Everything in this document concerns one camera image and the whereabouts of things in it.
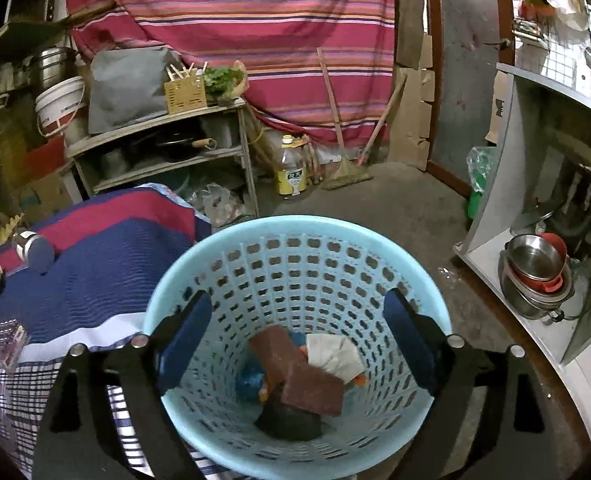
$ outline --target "laundry basket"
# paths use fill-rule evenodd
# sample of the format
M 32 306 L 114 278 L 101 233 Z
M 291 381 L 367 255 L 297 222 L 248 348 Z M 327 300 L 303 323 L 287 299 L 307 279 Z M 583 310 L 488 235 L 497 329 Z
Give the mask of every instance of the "laundry basket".
M 181 436 L 234 471 L 262 479 L 336 479 L 399 450 L 421 426 L 432 397 L 420 389 L 384 321 L 384 294 L 402 288 L 445 334 L 451 322 L 435 283 L 404 249 L 364 227 L 331 218 L 277 216 L 229 227 L 171 266 L 149 302 L 144 331 L 184 304 L 188 286 L 214 312 L 180 387 L 162 397 Z M 236 398 L 248 339 L 271 324 L 351 337 L 368 383 L 345 393 L 342 414 L 323 417 L 309 442 L 258 430 L 260 413 Z

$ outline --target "floor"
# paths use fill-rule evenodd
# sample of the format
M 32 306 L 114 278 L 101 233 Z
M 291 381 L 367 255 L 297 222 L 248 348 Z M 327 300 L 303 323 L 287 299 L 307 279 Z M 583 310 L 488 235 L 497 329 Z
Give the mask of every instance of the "floor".
M 258 187 L 261 213 L 263 216 L 330 216 L 360 224 L 390 238 L 409 251 L 434 278 L 447 302 L 455 332 L 478 348 L 506 350 L 515 341 L 468 282 L 449 283 L 438 271 L 445 267 L 456 276 L 460 273 L 451 247 L 466 235 L 464 199 L 431 175 L 403 164 L 379 164 L 370 171 L 373 180 L 333 191 L 315 189 L 297 202 L 281 200 L 269 184 L 261 184 Z M 581 461 L 585 447 L 565 417 L 561 407 L 566 406 L 563 396 L 546 381 L 543 389 L 545 394 L 551 393 L 549 412 L 556 436 L 560 477 L 566 479 Z M 476 393 L 445 473 L 460 468 L 466 458 L 482 408 L 482 392 Z M 399 456 L 394 456 L 361 473 L 359 480 L 388 478 L 397 460 Z

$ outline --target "bottle label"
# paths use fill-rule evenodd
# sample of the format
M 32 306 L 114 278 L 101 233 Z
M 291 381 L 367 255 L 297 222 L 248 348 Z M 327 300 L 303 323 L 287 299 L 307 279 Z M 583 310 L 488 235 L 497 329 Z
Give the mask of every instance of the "bottle label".
M 306 171 L 304 168 L 297 170 L 276 171 L 278 193 L 281 195 L 299 195 L 306 189 Z

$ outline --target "gray cover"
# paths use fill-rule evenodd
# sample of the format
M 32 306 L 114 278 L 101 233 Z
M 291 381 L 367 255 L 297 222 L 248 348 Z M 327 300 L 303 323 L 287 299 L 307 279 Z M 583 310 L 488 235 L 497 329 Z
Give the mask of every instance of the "gray cover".
M 178 57 L 166 46 L 99 52 L 92 61 L 89 134 L 165 115 L 169 64 L 178 66 Z

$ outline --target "red and white bucket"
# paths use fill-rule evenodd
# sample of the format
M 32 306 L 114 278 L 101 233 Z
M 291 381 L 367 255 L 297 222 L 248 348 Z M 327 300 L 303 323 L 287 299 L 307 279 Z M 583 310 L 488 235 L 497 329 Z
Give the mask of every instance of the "red and white bucket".
M 45 137 L 63 133 L 68 146 L 88 134 L 82 76 L 66 79 L 36 97 L 38 129 Z

